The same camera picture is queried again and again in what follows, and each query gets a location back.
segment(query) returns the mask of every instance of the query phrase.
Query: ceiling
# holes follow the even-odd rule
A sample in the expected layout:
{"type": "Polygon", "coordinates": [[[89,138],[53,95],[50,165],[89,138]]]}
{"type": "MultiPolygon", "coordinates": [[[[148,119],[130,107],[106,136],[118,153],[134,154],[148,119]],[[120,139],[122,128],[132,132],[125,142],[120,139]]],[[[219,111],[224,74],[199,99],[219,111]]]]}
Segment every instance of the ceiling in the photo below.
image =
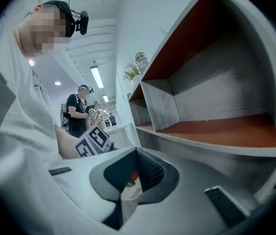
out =
{"type": "MultiPolygon", "coordinates": [[[[31,0],[44,3],[48,0],[31,0]]],[[[60,52],[38,60],[35,69],[43,81],[50,98],[58,96],[70,88],[86,84],[94,88],[94,100],[101,105],[115,104],[115,27],[119,0],[62,0],[69,1],[71,9],[76,12],[86,10],[89,15],[86,35],[75,32],[70,43],[65,44],[60,52]],[[99,89],[90,67],[98,65],[104,88],[99,89]],[[58,88],[54,81],[61,81],[58,88]],[[103,95],[109,103],[105,104],[103,95]]]]}

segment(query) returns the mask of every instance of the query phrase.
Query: shelf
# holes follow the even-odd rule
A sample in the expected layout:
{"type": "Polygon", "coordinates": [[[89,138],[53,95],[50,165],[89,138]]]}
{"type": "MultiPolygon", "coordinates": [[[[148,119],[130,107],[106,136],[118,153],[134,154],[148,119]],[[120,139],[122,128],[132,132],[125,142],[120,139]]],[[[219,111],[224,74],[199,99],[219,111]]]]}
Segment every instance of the shelf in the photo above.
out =
{"type": "Polygon", "coordinates": [[[143,93],[142,93],[141,85],[139,83],[139,84],[136,85],[133,92],[128,97],[128,101],[142,99],[142,98],[143,98],[143,93]]]}
{"type": "Polygon", "coordinates": [[[135,125],[142,125],[151,121],[143,95],[140,99],[129,101],[129,107],[131,109],[135,125]]]}
{"type": "Polygon", "coordinates": [[[191,146],[236,155],[276,157],[276,127],[267,114],[210,121],[182,121],[159,132],[152,123],[136,127],[191,146]]]}
{"type": "Polygon", "coordinates": [[[229,177],[250,193],[257,193],[276,169],[276,150],[271,156],[240,154],[239,149],[216,152],[171,141],[137,129],[141,147],[204,163],[229,177]]]}
{"type": "Polygon", "coordinates": [[[229,27],[219,0],[198,0],[163,45],[142,81],[169,78],[229,27]]]}

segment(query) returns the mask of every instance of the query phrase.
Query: shelf divider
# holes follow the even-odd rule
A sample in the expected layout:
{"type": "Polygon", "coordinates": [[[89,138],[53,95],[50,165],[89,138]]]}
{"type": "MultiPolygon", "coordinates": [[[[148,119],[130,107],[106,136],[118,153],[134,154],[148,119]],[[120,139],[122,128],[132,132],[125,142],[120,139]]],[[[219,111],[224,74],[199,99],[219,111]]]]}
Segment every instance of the shelf divider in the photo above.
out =
{"type": "Polygon", "coordinates": [[[163,130],[180,121],[167,79],[142,81],[141,88],[154,131],[163,130]]]}
{"type": "Polygon", "coordinates": [[[129,101],[135,125],[142,125],[151,121],[144,98],[129,101]]]}

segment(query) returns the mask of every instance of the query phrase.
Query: backpack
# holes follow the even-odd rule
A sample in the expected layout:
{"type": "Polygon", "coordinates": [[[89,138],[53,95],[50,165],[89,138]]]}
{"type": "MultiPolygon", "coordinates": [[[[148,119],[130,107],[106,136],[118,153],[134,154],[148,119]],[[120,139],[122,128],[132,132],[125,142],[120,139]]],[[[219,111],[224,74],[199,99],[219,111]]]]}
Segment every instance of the backpack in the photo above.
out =
{"type": "Polygon", "coordinates": [[[68,113],[68,107],[67,107],[67,102],[61,104],[61,110],[60,110],[60,120],[61,120],[61,126],[65,127],[69,125],[69,119],[70,119],[70,114],[68,113]]]}

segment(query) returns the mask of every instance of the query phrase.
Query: glass jar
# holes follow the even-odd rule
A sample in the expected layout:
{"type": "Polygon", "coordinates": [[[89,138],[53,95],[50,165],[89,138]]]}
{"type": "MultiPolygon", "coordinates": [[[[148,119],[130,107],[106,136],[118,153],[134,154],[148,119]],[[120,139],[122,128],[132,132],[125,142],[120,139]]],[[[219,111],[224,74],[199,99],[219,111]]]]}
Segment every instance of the glass jar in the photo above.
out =
{"type": "Polygon", "coordinates": [[[137,68],[138,68],[138,72],[139,72],[140,76],[142,76],[145,69],[147,68],[147,66],[149,64],[149,60],[143,52],[138,52],[135,55],[135,62],[136,62],[137,68]]]}

